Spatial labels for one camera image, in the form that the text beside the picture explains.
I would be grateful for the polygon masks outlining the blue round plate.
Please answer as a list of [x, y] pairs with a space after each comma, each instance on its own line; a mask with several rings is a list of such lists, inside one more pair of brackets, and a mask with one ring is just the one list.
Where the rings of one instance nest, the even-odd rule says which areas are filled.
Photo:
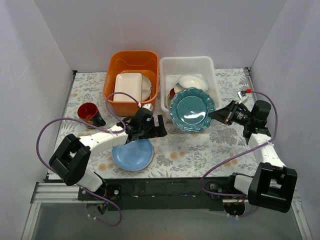
[[111, 154], [119, 168], [128, 172], [137, 172], [151, 163], [154, 157], [154, 147], [149, 139], [139, 139], [113, 147]]

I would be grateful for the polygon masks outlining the teal scalloped plate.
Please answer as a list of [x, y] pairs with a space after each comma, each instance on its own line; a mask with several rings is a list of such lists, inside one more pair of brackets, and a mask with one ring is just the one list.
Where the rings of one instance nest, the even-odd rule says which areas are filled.
[[207, 129], [216, 111], [215, 101], [205, 91], [191, 87], [176, 93], [168, 107], [172, 122], [182, 131], [199, 133]]

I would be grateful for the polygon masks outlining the red-brown round plate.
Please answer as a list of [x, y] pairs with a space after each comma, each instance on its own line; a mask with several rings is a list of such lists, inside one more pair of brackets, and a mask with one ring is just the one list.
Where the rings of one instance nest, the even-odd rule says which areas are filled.
[[169, 92], [169, 95], [170, 95], [170, 98], [171, 99], [173, 99], [174, 98], [174, 96], [175, 96], [175, 90], [174, 90], [174, 88], [172, 88], [171, 90], [170, 90], [170, 92]]

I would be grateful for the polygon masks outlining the white plate with blue rim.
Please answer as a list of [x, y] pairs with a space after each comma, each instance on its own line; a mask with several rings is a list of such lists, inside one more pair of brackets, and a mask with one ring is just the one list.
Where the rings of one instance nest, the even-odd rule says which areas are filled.
[[197, 88], [204, 92], [209, 89], [209, 84], [203, 77], [193, 74], [184, 74], [179, 76], [178, 83], [183, 88]]

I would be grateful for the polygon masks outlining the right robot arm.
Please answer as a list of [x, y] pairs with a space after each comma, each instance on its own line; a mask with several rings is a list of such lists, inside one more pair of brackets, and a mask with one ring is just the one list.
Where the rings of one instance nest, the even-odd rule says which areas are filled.
[[226, 125], [243, 126], [243, 137], [258, 163], [254, 176], [235, 175], [234, 181], [226, 186], [227, 195], [237, 199], [245, 194], [251, 205], [286, 213], [291, 207], [298, 174], [286, 167], [272, 145], [273, 135], [266, 126], [271, 108], [264, 100], [257, 100], [252, 110], [232, 101], [208, 116]]

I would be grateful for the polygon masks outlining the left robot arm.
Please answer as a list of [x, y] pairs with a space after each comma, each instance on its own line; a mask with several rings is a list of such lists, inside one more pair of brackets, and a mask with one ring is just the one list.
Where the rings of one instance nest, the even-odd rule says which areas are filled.
[[163, 116], [157, 116], [158, 125], [155, 125], [153, 112], [145, 107], [127, 119], [129, 121], [120, 121], [109, 129], [101, 129], [88, 136], [67, 135], [50, 158], [49, 166], [67, 186], [78, 185], [88, 189], [95, 200], [103, 199], [107, 183], [87, 169], [90, 157], [130, 142], [167, 135]]

